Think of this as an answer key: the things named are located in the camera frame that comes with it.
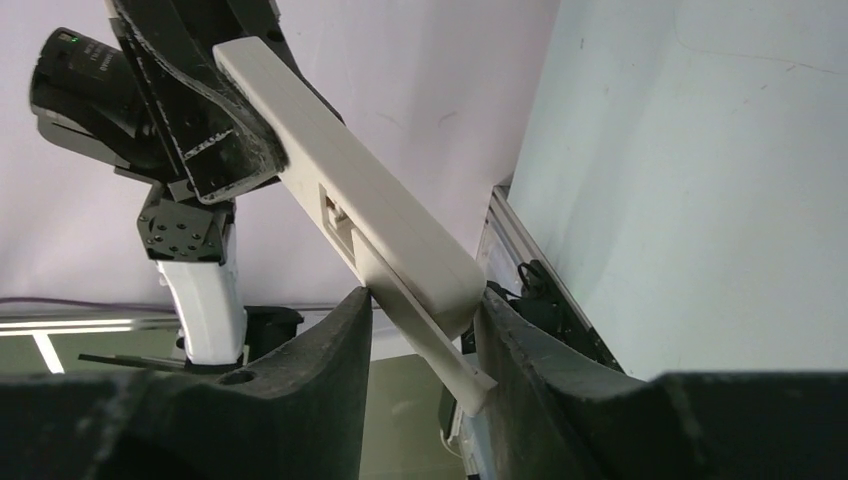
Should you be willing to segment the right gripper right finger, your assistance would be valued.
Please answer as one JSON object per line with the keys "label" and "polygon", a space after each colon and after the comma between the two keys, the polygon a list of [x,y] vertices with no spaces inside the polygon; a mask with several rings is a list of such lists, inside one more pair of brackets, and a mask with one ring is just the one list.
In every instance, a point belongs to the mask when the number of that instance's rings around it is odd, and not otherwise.
{"label": "right gripper right finger", "polygon": [[487,291],[475,325],[495,378],[502,479],[843,479],[843,372],[680,372],[596,363]]}

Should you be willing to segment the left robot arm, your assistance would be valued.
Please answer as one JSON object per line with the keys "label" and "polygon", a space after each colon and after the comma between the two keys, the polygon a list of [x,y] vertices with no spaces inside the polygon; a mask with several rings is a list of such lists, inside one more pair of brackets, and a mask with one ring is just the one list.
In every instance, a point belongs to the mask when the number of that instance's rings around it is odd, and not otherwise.
{"label": "left robot arm", "polygon": [[236,283],[235,200],[278,182],[282,144],[221,72],[215,46],[255,37],[298,65],[272,1],[111,1],[111,47],[67,28],[30,83],[39,133],[150,187],[137,226],[169,287],[187,361],[239,364],[248,314]]}

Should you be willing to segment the white battery cover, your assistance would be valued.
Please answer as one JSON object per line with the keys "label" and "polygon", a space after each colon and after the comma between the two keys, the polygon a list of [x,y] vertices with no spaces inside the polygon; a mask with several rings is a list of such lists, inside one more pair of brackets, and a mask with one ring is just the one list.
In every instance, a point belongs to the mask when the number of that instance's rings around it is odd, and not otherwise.
{"label": "white battery cover", "polygon": [[351,230],[355,265],[374,299],[431,367],[462,410],[475,416],[497,382],[467,361],[358,228]]}

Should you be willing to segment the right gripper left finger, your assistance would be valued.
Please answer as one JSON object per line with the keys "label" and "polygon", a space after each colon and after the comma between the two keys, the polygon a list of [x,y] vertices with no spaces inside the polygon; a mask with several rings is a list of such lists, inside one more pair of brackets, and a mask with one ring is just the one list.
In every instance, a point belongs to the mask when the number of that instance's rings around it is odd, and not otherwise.
{"label": "right gripper left finger", "polygon": [[5,479],[355,479],[372,298],[215,380],[150,371],[5,376]]}

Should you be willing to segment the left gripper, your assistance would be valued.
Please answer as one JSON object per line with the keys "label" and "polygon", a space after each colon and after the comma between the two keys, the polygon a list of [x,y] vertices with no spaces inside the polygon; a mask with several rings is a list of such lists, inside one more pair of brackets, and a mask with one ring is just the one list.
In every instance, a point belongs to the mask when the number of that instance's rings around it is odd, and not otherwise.
{"label": "left gripper", "polygon": [[205,204],[273,181],[287,164],[269,123],[213,49],[243,38],[264,43],[307,88],[273,1],[110,1],[110,23],[154,125]]}

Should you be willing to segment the white remote control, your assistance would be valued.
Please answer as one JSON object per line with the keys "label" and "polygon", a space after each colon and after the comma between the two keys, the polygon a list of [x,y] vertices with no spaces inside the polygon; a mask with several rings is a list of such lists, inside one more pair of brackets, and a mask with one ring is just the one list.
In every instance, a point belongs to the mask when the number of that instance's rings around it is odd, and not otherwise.
{"label": "white remote control", "polygon": [[262,40],[228,41],[213,54],[284,147],[279,179],[357,278],[365,273],[333,207],[449,339],[465,332],[486,285],[473,257]]}

